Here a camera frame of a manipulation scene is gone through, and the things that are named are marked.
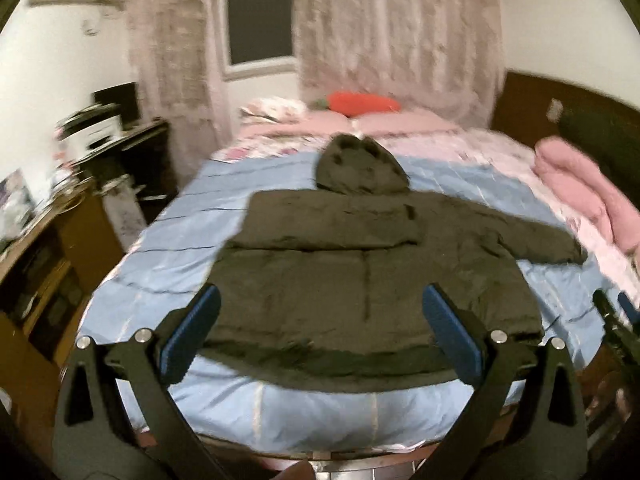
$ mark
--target window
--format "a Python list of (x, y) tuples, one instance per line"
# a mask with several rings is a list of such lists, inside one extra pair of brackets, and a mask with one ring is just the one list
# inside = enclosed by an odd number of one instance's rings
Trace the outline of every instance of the window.
[(219, 0), (227, 79), (288, 72), (292, 0)]

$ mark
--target lace curtain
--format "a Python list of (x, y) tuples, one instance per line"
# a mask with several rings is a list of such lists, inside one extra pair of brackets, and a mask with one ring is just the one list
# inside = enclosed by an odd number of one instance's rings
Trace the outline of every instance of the lace curtain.
[(303, 98), (393, 96), (487, 126), (504, 79), (498, 0), (294, 0)]
[(184, 185), (231, 137), (216, 0), (124, 1), (141, 112), (170, 122), (172, 162)]

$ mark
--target jacket sleeve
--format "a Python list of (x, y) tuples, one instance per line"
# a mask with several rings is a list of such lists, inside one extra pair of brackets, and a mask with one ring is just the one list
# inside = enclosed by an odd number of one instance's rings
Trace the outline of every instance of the jacket sleeve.
[(534, 264), (582, 264), (587, 259), (587, 251), (567, 231), (480, 204), (474, 203), (472, 210), (470, 221), (485, 250), (506, 250), (517, 260)]

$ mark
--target wooden cabinet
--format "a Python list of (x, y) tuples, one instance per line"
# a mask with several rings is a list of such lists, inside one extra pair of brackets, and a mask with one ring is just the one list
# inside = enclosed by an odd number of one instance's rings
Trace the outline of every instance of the wooden cabinet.
[(0, 388), (49, 459), (64, 363), (91, 293), (123, 253), (92, 180), (55, 202), (0, 259)]

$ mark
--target blue gripper pad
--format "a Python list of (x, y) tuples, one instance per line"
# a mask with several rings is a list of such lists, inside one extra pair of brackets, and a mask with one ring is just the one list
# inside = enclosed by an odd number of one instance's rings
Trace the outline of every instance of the blue gripper pad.
[(625, 311), (625, 314), (634, 329), (634, 333), (637, 335), (640, 333), (640, 312), (638, 312), (634, 304), (631, 303), (626, 292), (620, 292), (620, 294), (618, 294), (618, 303), (622, 307), (622, 310)]
[(202, 348), (209, 330), (218, 319), (221, 306), (222, 298), (218, 288), (206, 283), (187, 307), (169, 314), (182, 314), (182, 319), (160, 350), (158, 369), (162, 384), (176, 384), (184, 378), (197, 351)]
[(481, 348), (456, 315), (450, 300), (437, 285), (428, 285), (422, 292), (422, 314), (433, 330), (436, 342), (454, 367), (458, 378), (477, 387), (482, 381)]

